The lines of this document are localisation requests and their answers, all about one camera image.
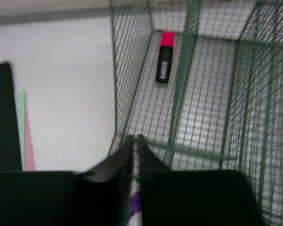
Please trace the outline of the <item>blue capped black highlighter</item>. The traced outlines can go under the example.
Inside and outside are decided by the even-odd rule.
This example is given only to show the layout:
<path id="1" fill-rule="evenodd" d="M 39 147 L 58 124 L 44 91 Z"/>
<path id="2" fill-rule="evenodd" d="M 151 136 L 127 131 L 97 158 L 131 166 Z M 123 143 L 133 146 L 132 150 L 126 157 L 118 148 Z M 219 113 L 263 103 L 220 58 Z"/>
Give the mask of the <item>blue capped black highlighter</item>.
<path id="1" fill-rule="evenodd" d="M 128 226 L 142 226 L 142 209 L 140 199 L 139 183 L 139 159 L 134 159 L 133 177 L 131 181 L 130 199 L 129 199 L 129 220 Z"/>

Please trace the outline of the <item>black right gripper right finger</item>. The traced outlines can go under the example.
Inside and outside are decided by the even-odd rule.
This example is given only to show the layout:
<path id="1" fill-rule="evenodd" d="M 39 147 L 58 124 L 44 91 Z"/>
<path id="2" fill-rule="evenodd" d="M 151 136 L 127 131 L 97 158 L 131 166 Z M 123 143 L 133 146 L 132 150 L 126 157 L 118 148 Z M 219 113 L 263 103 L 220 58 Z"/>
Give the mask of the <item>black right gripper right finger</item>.
<path id="1" fill-rule="evenodd" d="M 145 226 L 263 226 L 246 176 L 237 170 L 175 171 L 136 141 Z"/>

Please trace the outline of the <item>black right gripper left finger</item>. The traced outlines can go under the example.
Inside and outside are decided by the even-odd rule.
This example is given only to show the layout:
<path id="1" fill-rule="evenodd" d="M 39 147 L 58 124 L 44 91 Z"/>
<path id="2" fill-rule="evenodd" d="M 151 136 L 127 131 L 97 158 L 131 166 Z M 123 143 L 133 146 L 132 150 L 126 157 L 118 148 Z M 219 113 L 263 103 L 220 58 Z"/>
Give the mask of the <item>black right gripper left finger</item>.
<path id="1" fill-rule="evenodd" d="M 125 226 L 134 138 L 86 172 L 0 172 L 0 226 Z"/>

